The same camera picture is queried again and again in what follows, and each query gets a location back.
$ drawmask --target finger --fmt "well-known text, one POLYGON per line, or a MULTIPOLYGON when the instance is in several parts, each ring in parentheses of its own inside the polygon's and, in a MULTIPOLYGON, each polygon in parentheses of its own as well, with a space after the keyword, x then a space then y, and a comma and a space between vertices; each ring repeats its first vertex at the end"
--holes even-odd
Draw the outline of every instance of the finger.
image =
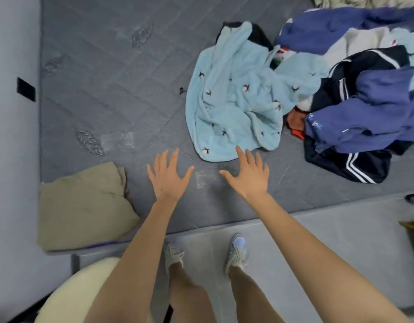
POLYGON ((244 154, 243 150, 240 148, 240 146, 237 146, 235 148, 235 150, 237 151, 238 154, 238 161, 240 163, 240 169, 247 166, 247 158, 246 155, 244 154))
POLYGON ((263 168, 262 167, 262 157, 259 155, 258 152, 256 152, 255 157, 256 157, 256 167, 258 169, 261 169, 262 170, 262 168, 263 168))
POLYGON ((168 168, 170 168, 173 171, 177 171, 177 160, 178 160, 178 148, 174 152, 172 152, 171 157, 169 159, 168 168))
POLYGON ((226 170, 220 170, 219 173, 226 179, 226 181, 228 181, 228 184, 230 184, 230 186, 232 187, 232 185, 234 184, 234 179, 235 179, 232 176, 232 174, 226 170))
POLYGON ((160 155, 157 154, 156 158, 154 159, 154 173, 155 174, 158 174, 160 172, 160 170, 159 170, 159 157, 160 157, 160 155))
POLYGON ((264 174, 267 176, 267 178, 270 175, 270 168, 267 163, 264 163, 264 174))
POLYGON ((150 164, 147 164, 147 174, 149 175, 149 179, 151 181, 151 183, 153 184, 155 181, 155 174, 153 173, 152 167, 150 166, 150 164))
POLYGON ((188 169, 188 171, 186 172, 186 174, 184 175, 184 177, 183 177, 183 183, 184 183, 184 188, 185 189, 189 184, 189 180, 191 179, 191 175, 192 175, 192 172, 193 172, 194 169, 195 169, 195 167, 190 167, 188 169))
POLYGON ((247 163, 249 163, 249 165, 255 165, 255 158, 253 157, 253 154, 251 151, 249 151, 248 149, 246 150, 246 157, 247 157, 247 163))
POLYGON ((160 159, 159 159, 159 169, 160 169, 161 172, 165 171, 166 168, 168 167, 168 165, 166 163, 167 160, 168 160, 168 150, 166 149, 165 152, 163 152, 160 155, 160 159))

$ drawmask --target forearm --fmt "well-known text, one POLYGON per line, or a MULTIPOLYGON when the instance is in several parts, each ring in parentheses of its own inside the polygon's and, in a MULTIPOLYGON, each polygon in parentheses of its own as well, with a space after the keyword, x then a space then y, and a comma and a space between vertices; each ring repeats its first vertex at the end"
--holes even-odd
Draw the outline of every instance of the forearm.
POLYGON ((149 216, 105 281, 85 323, 146 322, 161 249, 176 201, 154 203, 149 216))
POLYGON ((324 322, 409 322, 269 194, 248 199, 324 322))

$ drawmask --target foot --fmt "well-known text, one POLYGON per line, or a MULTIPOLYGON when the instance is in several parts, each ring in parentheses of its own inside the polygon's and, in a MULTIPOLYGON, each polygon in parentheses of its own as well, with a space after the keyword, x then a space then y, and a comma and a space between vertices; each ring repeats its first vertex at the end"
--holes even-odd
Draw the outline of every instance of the foot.
POLYGON ((184 251, 179 244, 171 244, 168 240, 165 240, 163 244, 163 252, 165 253, 165 268, 168 275, 170 265, 181 263, 183 266, 184 251))
POLYGON ((247 266, 247 258, 249 257, 249 250, 247 249, 246 241, 241 233, 236 233, 232 236, 229 243, 229 254, 225 264, 225 276, 229 279, 229 267, 236 266, 244 269, 247 266))

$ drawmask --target gray sheet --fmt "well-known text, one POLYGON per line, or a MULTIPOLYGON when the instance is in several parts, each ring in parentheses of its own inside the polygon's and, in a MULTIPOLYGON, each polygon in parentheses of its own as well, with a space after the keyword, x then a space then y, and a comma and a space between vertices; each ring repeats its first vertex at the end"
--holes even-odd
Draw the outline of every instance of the gray sheet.
MULTIPOLYGON (((170 233, 254 218, 218 174, 236 171, 237 162, 208 163, 195 153, 179 89, 223 21, 254 21, 273 40, 310 7, 310 0, 43 0, 42 181, 114 161, 127 168, 129 197, 146 216, 154 202, 146 164, 178 146, 180 172, 196 169, 170 233), (85 151, 77 130, 89 131, 105 157, 85 151)), ((414 148, 394 159, 379 185, 306 163, 302 142, 287 130, 278 149, 261 153, 271 168, 269 191, 290 212, 414 189, 414 148)))

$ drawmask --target wall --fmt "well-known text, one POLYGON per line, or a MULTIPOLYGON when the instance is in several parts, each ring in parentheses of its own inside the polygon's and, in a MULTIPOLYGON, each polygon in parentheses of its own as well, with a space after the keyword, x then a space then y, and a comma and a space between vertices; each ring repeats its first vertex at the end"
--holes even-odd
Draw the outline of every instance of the wall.
POLYGON ((0 0, 0 322, 59 286, 69 255, 36 246, 39 102, 16 93, 19 76, 39 98, 40 0, 0 0))

